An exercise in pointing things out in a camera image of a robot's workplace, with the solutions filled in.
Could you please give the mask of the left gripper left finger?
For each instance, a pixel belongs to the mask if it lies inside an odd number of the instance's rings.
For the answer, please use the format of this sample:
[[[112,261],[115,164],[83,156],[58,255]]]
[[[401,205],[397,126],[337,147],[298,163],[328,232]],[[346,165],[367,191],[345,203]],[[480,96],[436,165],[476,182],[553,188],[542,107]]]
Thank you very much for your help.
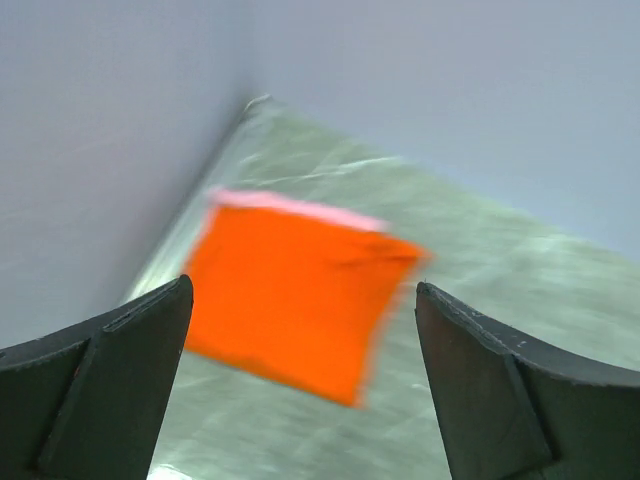
[[[144,479],[193,307],[182,275],[1,351],[4,479]]]

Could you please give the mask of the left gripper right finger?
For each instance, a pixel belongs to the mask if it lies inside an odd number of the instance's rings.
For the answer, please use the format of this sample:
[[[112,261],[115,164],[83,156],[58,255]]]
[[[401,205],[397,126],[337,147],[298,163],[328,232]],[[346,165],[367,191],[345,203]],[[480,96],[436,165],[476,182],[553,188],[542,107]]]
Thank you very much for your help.
[[[454,479],[636,479],[639,374],[563,350],[433,284],[415,318]]]

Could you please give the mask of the orange t shirt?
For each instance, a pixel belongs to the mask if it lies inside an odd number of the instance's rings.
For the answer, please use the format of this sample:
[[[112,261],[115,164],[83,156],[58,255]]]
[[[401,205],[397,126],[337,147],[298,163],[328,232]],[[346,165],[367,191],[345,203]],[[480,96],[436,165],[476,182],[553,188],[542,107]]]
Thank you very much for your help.
[[[187,348],[348,406],[401,284],[428,258],[391,235],[266,208],[219,207],[187,269]]]

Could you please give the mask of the folded pink t shirt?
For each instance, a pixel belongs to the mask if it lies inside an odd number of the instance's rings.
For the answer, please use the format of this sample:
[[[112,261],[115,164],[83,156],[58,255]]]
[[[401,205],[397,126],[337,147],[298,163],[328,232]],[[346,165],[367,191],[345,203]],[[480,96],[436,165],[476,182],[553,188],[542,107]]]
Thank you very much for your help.
[[[388,230],[388,224],[384,220],[346,208],[294,199],[272,191],[232,190],[216,187],[207,190],[206,196],[215,205],[277,210],[361,231],[384,232]]]

